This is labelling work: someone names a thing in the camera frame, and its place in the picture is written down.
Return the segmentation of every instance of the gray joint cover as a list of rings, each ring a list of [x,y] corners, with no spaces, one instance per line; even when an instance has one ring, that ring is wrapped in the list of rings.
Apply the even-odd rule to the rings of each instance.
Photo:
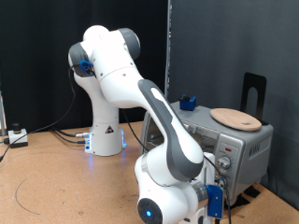
[[[140,46],[135,33],[128,28],[122,28],[119,29],[119,31],[121,32],[125,43],[128,46],[132,59],[137,59],[140,55]]]
[[[85,60],[87,62],[89,61],[88,55],[84,48],[80,45],[80,43],[77,43],[73,45],[68,52],[71,57],[76,74],[80,77],[86,77],[86,75],[80,69],[81,60]]]
[[[165,128],[168,139],[166,157],[170,174],[179,181],[188,181],[192,178],[195,178],[201,172],[204,162],[202,161],[201,163],[193,163],[186,158],[179,144],[177,133],[174,127],[171,125],[173,117],[164,103],[154,97],[151,92],[151,88],[155,88],[162,96],[164,95],[152,81],[146,79],[139,80],[138,87],[148,100],[159,121]]]

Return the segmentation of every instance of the wooden table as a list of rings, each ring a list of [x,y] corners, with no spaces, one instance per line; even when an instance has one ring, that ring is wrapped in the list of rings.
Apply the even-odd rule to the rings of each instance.
[[[142,122],[132,126],[140,135]],[[10,149],[0,163],[0,223],[142,224],[134,175],[139,145],[127,124],[121,127],[128,146],[111,157],[87,154],[53,133],[31,134],[29,147]],[[5,148],[0,146],[1,154]],[[233,210],[234,224],[299,223],[297,210],[263,186],[255,188],[261,194],[244,195],[251,204]]]

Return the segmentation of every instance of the black curtain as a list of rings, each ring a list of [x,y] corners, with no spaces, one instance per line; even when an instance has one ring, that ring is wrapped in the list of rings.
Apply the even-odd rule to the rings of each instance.
[[[65,113],[73,96],[68,50],[95,24],[108,30],[132,29],[141,43],[135,61],[140,74],[164,89],[166,0],[1,1],[0,17],[1,91],[9,130],[19,121],[30,132]],[[91,101],[76,82],[74,87],[76,101],[58,128],[92,126]],[[144,117],[144,109],[127,111],[130,121]]]
[[[172,2],[170,102],[185,93],[240,109],[244,74],[266,77],[263,120],[274,135],[263,184],[299,209],[299,2]]]

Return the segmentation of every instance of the wooden plate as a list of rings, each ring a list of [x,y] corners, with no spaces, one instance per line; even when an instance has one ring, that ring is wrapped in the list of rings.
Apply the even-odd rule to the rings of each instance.
[[[233,109],[212,109],[211,116],[226,126],[246,132],[258,131],[262,128],[262,123],[253,116]]]

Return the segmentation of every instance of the blue clamp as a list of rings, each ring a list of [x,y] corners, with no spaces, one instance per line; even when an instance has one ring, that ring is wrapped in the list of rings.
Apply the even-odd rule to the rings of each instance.
[[[196,107],[196,96],[193,96],[193,98],[190,99],[189,96],[186,94],[183,94],[179,98],[179,108],[182,110],[190,110],[193,111]]]
[[[223,217],[223,190],[216,185],[206,186],[208,195],[207,215],[221,219]]]
[[[93,64],[90,62],[87,62],[85,60],[80,61],[80,70],[86,75],[86,77],[93,77]]]

